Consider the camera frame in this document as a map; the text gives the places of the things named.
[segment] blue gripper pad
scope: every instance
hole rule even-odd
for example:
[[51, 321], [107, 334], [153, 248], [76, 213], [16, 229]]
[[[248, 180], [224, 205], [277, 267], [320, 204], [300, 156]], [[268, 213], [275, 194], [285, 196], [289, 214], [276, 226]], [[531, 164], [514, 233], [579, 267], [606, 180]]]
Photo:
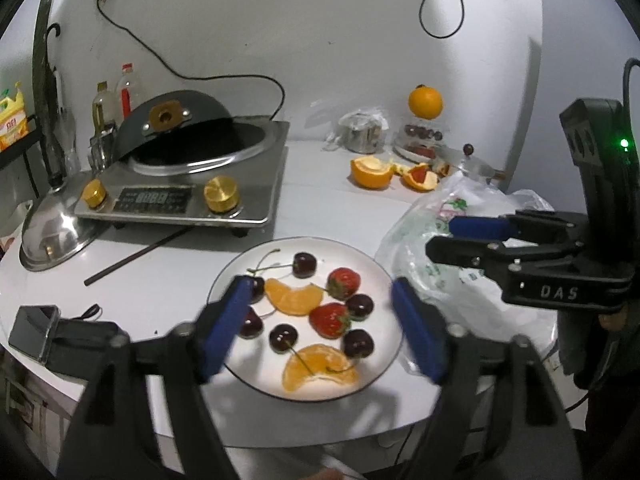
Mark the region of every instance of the blue gripper pad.
[[455, 216], [449, 221], [452, 235], [474, 240], [500, 240], [518, 236], [518, 229], [506, 218]]
[[449, 368], [447, 323], [442, 314], [418, 298], [406, 278], [394, 280], [391, 300], [421, 373], [442, 384]]
[[249, 276], [236, 276], [215, 304], [209, 304], [209, 314], [214, 318], [209, 335], [204, 338], [204, 362], [202, 375], [208, 379], [222, 368], [231, 343], [240, 332], [242, 323], [249, 313], [252, 296], [252, 279]]

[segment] yellow package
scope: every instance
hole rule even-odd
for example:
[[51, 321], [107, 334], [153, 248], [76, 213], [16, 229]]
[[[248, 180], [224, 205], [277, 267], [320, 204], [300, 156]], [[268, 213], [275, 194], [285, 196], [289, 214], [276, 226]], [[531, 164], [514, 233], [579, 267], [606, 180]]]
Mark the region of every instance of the yellow package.
[[20, 82], [15, 84], [15, 101], [5, 97], [0, 101], [0, 152], [6, 150], [17, 140], [29, 133], [27, 113], [24, 111], [24, 96], [20, 91]]

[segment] digital display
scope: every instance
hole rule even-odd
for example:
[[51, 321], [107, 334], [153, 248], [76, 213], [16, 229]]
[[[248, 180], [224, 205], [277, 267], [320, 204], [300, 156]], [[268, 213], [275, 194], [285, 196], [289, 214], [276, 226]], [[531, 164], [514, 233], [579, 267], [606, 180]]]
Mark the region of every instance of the digital display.
[[126, 187], [113, 210], [127, 213], [184, 214], [190, 187]]

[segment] shelf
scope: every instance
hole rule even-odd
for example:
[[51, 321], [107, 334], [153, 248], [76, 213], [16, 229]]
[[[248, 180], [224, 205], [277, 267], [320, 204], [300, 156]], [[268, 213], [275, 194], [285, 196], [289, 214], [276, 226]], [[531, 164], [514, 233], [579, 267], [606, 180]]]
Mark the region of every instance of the shelf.
[[29, 132], [17, 142], [14, 142], [3, 152], [0, 152], [0, 170], [4, 170], [4, 168], [11, 164], [16, 158], [19, 158], [41, 138], [42, 130], [36, 127], [35, 130]]

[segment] white wall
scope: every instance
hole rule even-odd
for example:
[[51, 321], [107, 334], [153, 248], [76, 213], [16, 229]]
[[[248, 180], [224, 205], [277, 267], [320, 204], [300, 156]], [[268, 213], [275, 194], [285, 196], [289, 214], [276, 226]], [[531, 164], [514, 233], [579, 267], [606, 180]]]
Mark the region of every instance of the white wall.
[[[465, 0], [465, 25], [445, 41], [432, 40], [420, 30], [419, 3], [108, 0], [105, 10], [184, 72], [276, 76], [288, 92], [280, 118], [291, 121], [291, 138], [324, 138], [340, 115], [361, 106], [387, 108], [392, 125], [398, 126], [407, 113], [407, 94], [417, 84], [426, 84], [439, 88], [446, 100], [444, 119], [452, 129], [448, 143], [472, 142], [478, 155], [503, 167], [514, 131], [528, 124], [530, 89], [535, 89], [540, 62], [541, 1]], [[37, 0], [28, 0], [25, 7], [34, 11]], [[21, 9], [14, 20], [22, 38], [33, 35], [31, 11]], [[429, 0], [424, 13], [436, 33], [449, 32], [459, 16], [458, 0]], [[94, 0], [54, 0], [52, 20], [62, 24], [63, 34], [50, 40], [50, 55], [63, 73], [85, 165], [95, 84], [108, 79], [113, 86], [126, 61], [135, 63], [151, 95], [199, 88], [235, 114], [269, 113], [278, 102], [277, 89], [265, 82], [176, 80], [124, 33], [105, 23]], [[31, 67], [25, 61], [30, 51], [30, 43], [27, 47], [7, 33], [0, 43], [0, 70], [19, 65], [20, 78], [30, 80]], [[526, 96], [530, 102], [524, 102]], [[8, 186], [1, 186], [0, 193]], [[3, 210], [10, 200], [0, 194]]]
[[[556, 209], [586, 212], [578, 168], [558, 115], [577, 98], [622, 101], [622, 71], [640, 41], [614, 0], [542, 0], [540, 81], [510, 189], [533, 188]], [[630, 79], [632, 123], [640, 132], [640, 75]]]

